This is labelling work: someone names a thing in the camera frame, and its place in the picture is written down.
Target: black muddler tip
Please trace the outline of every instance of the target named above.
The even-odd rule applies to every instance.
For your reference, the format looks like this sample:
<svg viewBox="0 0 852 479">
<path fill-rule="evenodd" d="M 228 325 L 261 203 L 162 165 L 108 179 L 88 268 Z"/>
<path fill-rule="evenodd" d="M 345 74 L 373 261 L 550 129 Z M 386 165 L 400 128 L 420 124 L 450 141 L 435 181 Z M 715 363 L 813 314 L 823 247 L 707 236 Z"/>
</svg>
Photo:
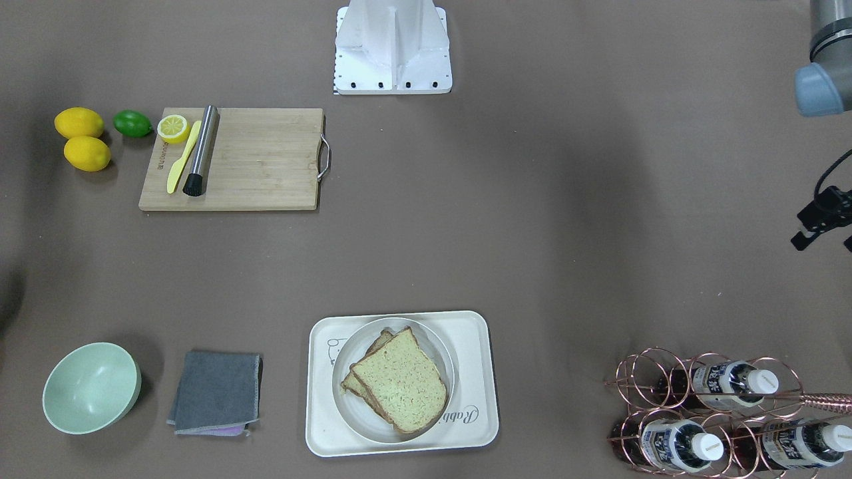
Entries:
<svg viewBox="0 0 852 479">
<path fill-rule="evenodd" d="M 183 185 L 183 193 L 189 196 L 201 196 L 204 194 L 204 177 L 198 173 L 190 173 L 187 182 Z"/>
</svg>

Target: lime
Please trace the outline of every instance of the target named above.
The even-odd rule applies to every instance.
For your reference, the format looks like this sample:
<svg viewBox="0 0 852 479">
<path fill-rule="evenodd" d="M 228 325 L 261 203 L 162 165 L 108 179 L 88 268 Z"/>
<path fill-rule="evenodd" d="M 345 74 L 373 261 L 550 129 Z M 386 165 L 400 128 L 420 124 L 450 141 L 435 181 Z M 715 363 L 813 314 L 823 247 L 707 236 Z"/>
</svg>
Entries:
<svg viewBox="0 0 852 479">
<path fill-rule="evenodd" d="M 169 115 L 157 124 L 157 134 L 166 143 L 180 143 L 189 137 L 189 122 L 181 115 Z"/>
<path fill-rule="evenodd" d="M 59 134 L 71 139 L 75 136 L 97 138 L 104 132 L 104 120 L 101 115 L 83 107 L 68 108 L 56 115 L 54 127 Z"/>
<path fill-rule="evenodd" d="M 112 126 L 124 136 L 142 138 L 151 133 L 151 120 L 135 110 L 123 110 L 112 117 Z"/>
<path fill-rule="evenodd" d="M 65 158 L 79 170 L 103 170 L 109 163 L 109 147 L 91 136 L 74 136 L 65 144 Z"/>
</svg>

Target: bread slice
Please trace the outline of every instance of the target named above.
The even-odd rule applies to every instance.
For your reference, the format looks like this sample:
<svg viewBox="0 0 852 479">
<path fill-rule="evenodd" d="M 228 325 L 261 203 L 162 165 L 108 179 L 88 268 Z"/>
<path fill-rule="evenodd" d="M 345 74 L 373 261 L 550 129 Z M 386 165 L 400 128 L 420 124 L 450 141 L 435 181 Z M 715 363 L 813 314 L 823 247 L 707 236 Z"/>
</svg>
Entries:
<svg viewBox="0 0 852 479">
<path fill-rule="evenodd" d="M 397 432 L 419 432 L 444 411 L 446 385 L 408 326 L 349 369 Z"/>
<path fill-rule="evenodd" d="M 384 346 L 384 344 L 390 341 L 393 336 L 394 334 L 391 331 L 387 329 L 382 330 L 382 333 L 379 334 L 378 338 L 376 338 L 376 340 L 373 341 L 370 347 L 367 348 L 367 352 L 364 356 L 367 357 L 368 355 L 375 352 L 377 349 Z M 376 408 L 376 405 L 372 402 L 372 398 L 370 397 L 369 393 L 367 393 L 367 391 L 364 389 L 364 385 L 358 380 L 358 378 L 355 377 L 355 375 L 351 371 L 349 372 L 349 374 L 346 375 L 346 378 L 343 379 L 343 382 L 340 383 L 340 385 L 343 387 L 344 390 L 351 391 L 352 394 L 357 395 L 359 398 L 363 399 L 367 403 L 367 405 L 372 407 L 372 410 L 375 411 L 376 414 L 382 416 L 382 414 Z"/>
</svg>

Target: metal handle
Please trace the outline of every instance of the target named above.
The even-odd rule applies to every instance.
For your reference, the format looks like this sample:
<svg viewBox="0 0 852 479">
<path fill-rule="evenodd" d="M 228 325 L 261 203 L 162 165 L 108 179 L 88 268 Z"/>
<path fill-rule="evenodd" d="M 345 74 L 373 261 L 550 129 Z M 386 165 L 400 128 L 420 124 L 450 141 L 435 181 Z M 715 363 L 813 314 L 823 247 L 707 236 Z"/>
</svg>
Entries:
<svg viewBox="0 0 852 479">
<path fill-rule="evenodd" d="M 328 144 L 328 141 L 325 140 L 325 133 L 319 134 L 319 139 L 325 145 L 325 168 L 319 171 L 317 175 L 317 183 L 322 182 L 322 177 L 325 176 L 325 173 L 328 173 L 328 170 L 331 168 L 331 146 Z"/>
</svg>

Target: white bottle cap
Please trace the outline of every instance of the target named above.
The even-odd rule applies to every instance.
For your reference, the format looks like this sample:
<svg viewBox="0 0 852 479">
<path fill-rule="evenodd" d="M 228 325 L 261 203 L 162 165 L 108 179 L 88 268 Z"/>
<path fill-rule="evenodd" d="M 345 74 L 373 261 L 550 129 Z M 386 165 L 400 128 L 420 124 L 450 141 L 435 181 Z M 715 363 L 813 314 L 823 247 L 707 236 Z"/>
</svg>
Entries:
<svg viewBox="0 0 852 479">
<path fill-rule="evenodd" d="M 718 460 L 725 452 L 722 440 L 706 432 L 700 432 L 693 436 L 692 449 L 693 454 L 705 461 Z"/>
<path fill-rule="evenodd" d="M 852 428 L 834 424 L 823 426 L 821 431 L 822 440 L 826 442 L 826 446 L 840 453 L 852 451 Z"/>
<path fill-rule="evenodd" d="M 748 389 L 758 394 L 774 394 L 778 390 L 778 376 L 769 369 L 755 369 L 745 376 Z"/>
</svg>

